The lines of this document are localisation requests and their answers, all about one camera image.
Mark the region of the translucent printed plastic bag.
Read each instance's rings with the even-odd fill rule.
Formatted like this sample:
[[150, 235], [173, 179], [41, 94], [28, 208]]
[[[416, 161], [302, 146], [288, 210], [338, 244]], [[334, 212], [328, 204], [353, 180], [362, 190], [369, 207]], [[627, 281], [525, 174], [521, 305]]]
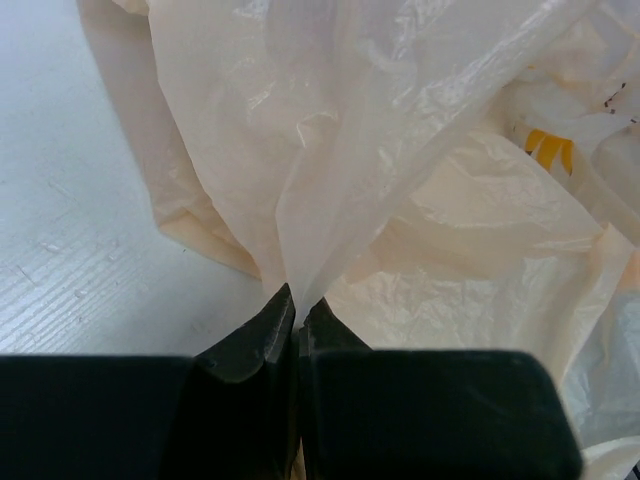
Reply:
[[83, 1], [171, 239], [367, 340], [536, 356], [589, 479], [639, 459], [639, 220], [592, 1]]

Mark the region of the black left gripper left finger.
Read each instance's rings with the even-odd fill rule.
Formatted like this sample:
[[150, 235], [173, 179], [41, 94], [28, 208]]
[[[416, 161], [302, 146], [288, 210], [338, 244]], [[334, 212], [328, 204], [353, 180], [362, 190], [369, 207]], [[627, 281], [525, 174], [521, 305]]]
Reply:
[[282, 287], [195, 356], [5, 355], [5, 479], [287, 479], [297, 450]]

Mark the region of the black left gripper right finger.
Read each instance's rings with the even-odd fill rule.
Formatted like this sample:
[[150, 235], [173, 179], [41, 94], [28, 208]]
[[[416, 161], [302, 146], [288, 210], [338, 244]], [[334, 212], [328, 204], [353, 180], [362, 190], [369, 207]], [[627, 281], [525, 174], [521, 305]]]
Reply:
[[378, 350], [318, 303], [299, 333], [310, 479], [577, 479], [555, 385], [504, 350]]

